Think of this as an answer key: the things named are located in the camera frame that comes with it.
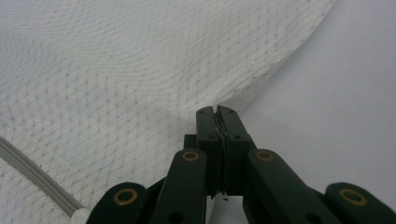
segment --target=pinched fabric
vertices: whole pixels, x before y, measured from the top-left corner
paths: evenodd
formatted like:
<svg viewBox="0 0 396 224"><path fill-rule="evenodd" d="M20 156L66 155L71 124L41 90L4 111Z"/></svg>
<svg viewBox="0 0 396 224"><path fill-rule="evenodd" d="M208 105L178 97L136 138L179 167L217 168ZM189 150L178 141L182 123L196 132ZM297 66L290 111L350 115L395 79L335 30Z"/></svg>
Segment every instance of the pinched fabric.
<svg viewBox="0 0 396 224"><path fill-rule="evenodd" d="M92 209L166 175L195 112L242 111L332 0L0 2L0 135ZM67 223L0 160L1 223Z"/></svg>

